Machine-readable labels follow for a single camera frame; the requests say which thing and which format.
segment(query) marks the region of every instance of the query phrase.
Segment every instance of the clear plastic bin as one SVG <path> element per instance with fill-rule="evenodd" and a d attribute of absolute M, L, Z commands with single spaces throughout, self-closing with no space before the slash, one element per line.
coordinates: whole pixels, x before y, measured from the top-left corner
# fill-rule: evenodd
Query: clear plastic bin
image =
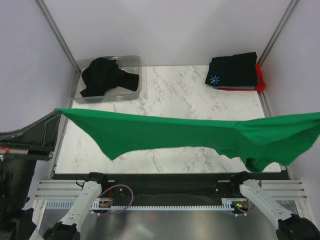
<path fill-rule="evenodd" d="M 136 91 L 131 91 L 123 87 L 117 86 L 116 88 L 110 89 L 107 92 L 105 92 L 103 96 L 83 97 L 80 94 L 80 92 L 86 88 L 86 85 L 80 74 L 78 77 L 74 77 L 73 80 L 71 80 L 70 82 L 70 97 L 79 104 L 124 101 L 139 98 L 139 95 L 142 90 L 141 58 L 139 56 L 104 56 L 104 58 L 116 60 L 116 64 L 118 64 L 120 69 L 126 71 L 127 73 L 139 75 L 138 89 Z M 77 64 L 83 72 L 87 67 L 89 67 L 90 63 L 95 59 L 96 58 L 79 60 L 77 61 Z"/>

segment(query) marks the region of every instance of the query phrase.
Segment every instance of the green fabric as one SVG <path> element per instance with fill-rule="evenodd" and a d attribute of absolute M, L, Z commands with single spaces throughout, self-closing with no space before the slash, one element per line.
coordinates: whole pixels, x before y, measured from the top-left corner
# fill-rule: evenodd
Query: green fabric
<path fill-rule="evenodd" d="M 272 162 L 288 165 L 320 134 L 320 113 L 248 121 L 178 119 L 88 109 L 57 109 L 89 134 L 110 159 L 134 151 L 208 147 L 240 157 L 248 170 Z"/>

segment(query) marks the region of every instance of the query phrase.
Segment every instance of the blue starburst logo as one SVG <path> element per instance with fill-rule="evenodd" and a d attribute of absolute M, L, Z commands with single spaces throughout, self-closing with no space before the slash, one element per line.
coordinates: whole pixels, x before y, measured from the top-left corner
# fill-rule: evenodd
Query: blue starburst logo
<path fill-rule="evenodd" d="M 219 77 L 216 75 L 212 76 L 210 80 L 214 85 L 218 84 L 218 82 L 220 81 Z"/>

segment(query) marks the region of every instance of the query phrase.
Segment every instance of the black cloth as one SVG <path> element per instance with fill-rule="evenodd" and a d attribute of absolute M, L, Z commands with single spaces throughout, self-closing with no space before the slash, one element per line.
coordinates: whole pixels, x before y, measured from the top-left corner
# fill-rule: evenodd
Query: black cloth
<path fill-rule="evenodd" d="M 116 60 L 104 57 L 93 60 L 81 76 L 86 85 L 86 89 L 80 92 L 83 97 L 103 96 L 118 86 L 137 91 L 139 84 L 139 75 L 121 70 Z"/>
<path fill-rule="evenodd" d="M 258 84 L 256 61 L 255 52 L 214 57 L 205 84 L 216 88 L 255 87 Z"/>

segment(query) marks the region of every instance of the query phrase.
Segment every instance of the red cloth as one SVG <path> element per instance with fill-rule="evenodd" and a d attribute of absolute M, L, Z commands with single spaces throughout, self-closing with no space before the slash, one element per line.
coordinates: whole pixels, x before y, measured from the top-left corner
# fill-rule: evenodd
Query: red cloth
<path fill-rule="evenodd" d="M 264 80 L 264 75 L 262 74 L 259 64 L 255 65 L 256 76 L 258 77 L 258 83 L 254 89 L 243 89 L 243 88 L 219 88 L 219 90 L 225 91 L 258 91 L 263 92 L 266 89 L 266 83 Z"/>

